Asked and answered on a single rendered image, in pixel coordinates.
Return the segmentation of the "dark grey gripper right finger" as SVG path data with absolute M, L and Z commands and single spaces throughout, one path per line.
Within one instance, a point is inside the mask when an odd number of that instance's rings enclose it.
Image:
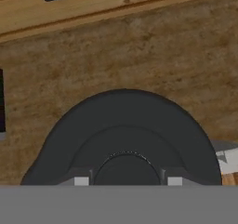
M 181 167 L 165 167 L 160 171 L 161 182 L 166 186 L 193 185 L 192 177 Z

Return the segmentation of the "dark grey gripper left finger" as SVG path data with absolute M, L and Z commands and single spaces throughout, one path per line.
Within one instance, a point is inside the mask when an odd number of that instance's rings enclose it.
M 58 185 L 64 186 L 89 186 L 93 170 L 89 167 L 74 167 L 57 181 Z

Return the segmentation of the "dark panel with grey edge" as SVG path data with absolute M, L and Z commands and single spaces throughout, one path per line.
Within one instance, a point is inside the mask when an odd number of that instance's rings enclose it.
M 0 69 L 0 141 L 6 138 L 6 109 L 4 91 L 4 73 Z

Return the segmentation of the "grey and white blender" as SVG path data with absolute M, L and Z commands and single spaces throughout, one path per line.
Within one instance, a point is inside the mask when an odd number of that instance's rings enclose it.
M 238 143 L 212 140 L 222 175 L 238 172 Z

